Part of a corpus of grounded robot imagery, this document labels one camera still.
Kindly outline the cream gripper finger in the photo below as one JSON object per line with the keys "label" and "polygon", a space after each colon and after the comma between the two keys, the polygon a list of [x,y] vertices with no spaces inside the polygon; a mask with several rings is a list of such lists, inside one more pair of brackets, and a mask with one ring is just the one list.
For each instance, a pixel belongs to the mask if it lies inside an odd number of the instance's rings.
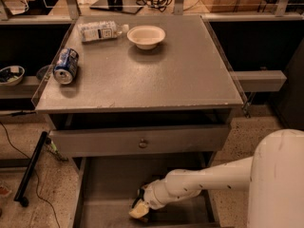
{"label": "cream gripper finger", "polygon": [[129,216],[133,219],[142,219],[149,213],[149,206],[144,201],[138,201],[129,211]]}
{"label": "cream gripper finger", "polygon": [[144,198],[144,195],[147,192],[147,189],[148,189],[148,184],[145,184],[138,189],[138,197],[140,199]]}

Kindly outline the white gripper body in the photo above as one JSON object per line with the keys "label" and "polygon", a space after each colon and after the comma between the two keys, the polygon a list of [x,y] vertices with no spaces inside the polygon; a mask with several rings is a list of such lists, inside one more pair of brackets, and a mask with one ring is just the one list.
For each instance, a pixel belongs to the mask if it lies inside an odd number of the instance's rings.
{"label": "white gripper body", "polygon": [[155,180],[143,187],[143,200],[153,210],[158,210],[167,205],[170,195],[163,180]]}

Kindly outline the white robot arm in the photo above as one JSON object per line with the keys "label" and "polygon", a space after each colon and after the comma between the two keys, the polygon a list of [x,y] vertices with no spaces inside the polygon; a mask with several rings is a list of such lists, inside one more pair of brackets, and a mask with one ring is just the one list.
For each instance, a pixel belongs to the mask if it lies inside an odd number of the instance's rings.
{"label": "white robot arm", "polygon": [[249,191],[247,228],[304,228],[304,132],[277,130],[238,161],[174,169],[139,189],[129,215],[143,219],[150,210],[220,189]]}

